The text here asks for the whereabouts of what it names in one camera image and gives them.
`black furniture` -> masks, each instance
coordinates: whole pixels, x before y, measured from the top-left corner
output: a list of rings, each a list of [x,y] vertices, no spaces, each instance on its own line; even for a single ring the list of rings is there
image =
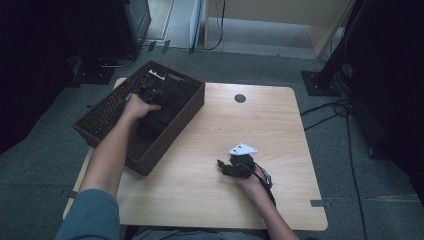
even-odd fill
[[[309,95],[349,92],[370,157],[409,174],[424,204],[423,11],[422,1],[357,1],[327,64],[302,76]]]
[[[104,66],[134,59],[151,23],[147,0],[61,0],[52,5],[83,60],[76,82],[108,84],[114,68]]]
[[[0,3],[0,154],[22,141],[73,78],[66,37],[45,1]]]
[[[369,51],[351,55],[357,72],[349,98],[369,139],[370,156],[379,153],[395,162],[424,202],[424,3],[384,4],[372,9],[393,13],[389,23],[382,19],[373,25],[377,35],[372,41],[357,36],[350,45],[351,50],[365,46]],[[370,19],[384,15],[368,14]]]

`person's left hand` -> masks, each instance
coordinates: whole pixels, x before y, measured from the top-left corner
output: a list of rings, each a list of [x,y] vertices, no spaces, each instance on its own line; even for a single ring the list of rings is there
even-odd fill
[[[131,94],[129,96],[129,100],[125,106],[123,116],[130,117],[133,120],[142,118],[147,115],[150,111],[157,111],[161,108],[160,105],[157,104],[147,104],[137,94]]]

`brown basket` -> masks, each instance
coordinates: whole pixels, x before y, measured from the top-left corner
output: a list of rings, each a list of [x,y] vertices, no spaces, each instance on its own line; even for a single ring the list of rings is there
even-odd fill
[[[127,93],[131,84],[133,84],[132,87],[140,86],[142,83],[142,80],[139,80],[142,79],[140,76],[147,75],[149,70],[153,70],[161,76],[169,77],[170,81],[184,80],[198,90],[154,142],[139,138],[136,134],[138,121],[134,124],[129,138],[125,165],[144,176],[149,175],[184,127],[203,106],[205,101],[204,82],[150,61],[116,87],[73,125],[73,128],[88,145],[97,147],[115,124],[120,99]]]

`black circle sticker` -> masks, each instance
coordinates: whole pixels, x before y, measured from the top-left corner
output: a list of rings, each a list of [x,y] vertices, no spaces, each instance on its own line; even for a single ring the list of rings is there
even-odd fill
[[[244,103],[246,101],[246,97],[243,94],[237,94],[234,99],[238,103]]]

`white object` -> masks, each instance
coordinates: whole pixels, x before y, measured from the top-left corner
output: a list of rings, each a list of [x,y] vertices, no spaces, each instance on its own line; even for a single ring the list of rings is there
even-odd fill
[[[256,148],[252,148],[243,143],[240,143],[239,145],[235,146],[233,149],[230,150],[230,154],[237,156],[255,152],[258,152]]]

